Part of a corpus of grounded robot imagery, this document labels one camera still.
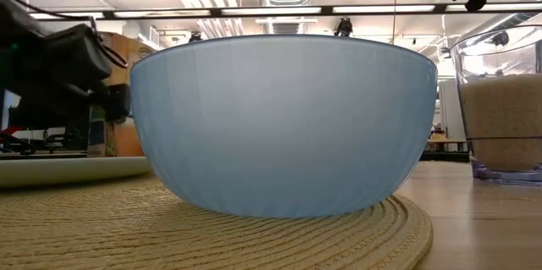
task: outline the cardboard box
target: cardboard box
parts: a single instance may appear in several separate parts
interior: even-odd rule
[[[140,41],[132,40],[116,33],[102,33],[104,45],[112,48],[123,57],[127,69],[111,63],[112,73],[104,80],[106,85],[130,84],[130,70],[139,60],[155,52]],[[136,157],[143,156],[137,139],[136,127],[131,118],[124,124],[105,121],[101,107],[91,107],[88,157]]]

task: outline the round placemat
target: round placemat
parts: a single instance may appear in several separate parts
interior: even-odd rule
[[[341,216],[243,218],[143,176],[4,191],[0,235],[2,269],[411,269],[433,230],[400,196]]]

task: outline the plastic bowl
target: plastic bowl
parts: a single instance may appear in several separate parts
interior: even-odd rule
[[[173,47],[131,71],[156,175],[244,216],[352,212],[391,195],[426,144],[436,67],[374,41],[243,36]]]

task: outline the white plate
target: white plate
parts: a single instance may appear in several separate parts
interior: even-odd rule
[[[145,157],[0,160],[0,188],[55,185],[151,171]]]

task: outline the rice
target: rice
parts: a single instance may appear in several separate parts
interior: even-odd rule
[[[460,90],[469,138],[542,135],[542,74],[480,80]],[[492,170],[529,171],[542,163],[542,140],[475,140],[473,153]]]

